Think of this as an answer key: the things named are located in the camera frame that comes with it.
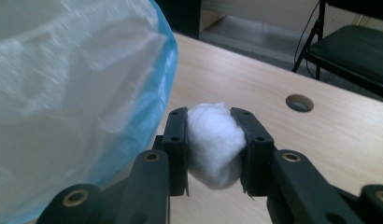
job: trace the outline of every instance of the wooden table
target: wooden table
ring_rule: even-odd
[[[201,103],[244,108],[278,149],[305,154],[331,184],[356,195],[363,185],[383,184],[383,103],[182,35],[176,39],[179,63],[167,114]],[[289,109],[285,99],[295,93],[311,99],[314,109]],[[171,198],[173,224],[271,223],[265,198],[252,200],[239,183],[213,191],[189,176],[189,185],[190,198]]]

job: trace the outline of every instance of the chair backrest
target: chair backrest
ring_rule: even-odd
[[[383,20],[383,0],[323,0],[323,2],[333,7]]]

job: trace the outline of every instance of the clear plastic bag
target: clear plastic bag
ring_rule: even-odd
[[[0,223],[146,149],[177,45],[149,0],[0,0]]]

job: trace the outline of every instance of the chair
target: chair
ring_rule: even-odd
[[[321,0],[319,17],[292,72],[306,59],[317,66],[316,79],[320,68],[324,68],[383,97],[383,32],[347,25],[323,38],[327,5],[383,20],[382,0]],[[315,35],[318,41],[311,45]]]

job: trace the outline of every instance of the cotton ball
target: cotton ball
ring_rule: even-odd
[[[189,173],[210,189],[230,187],[241,176],[239,152],[243,130],[224,103],[200,104],[189,110]]]

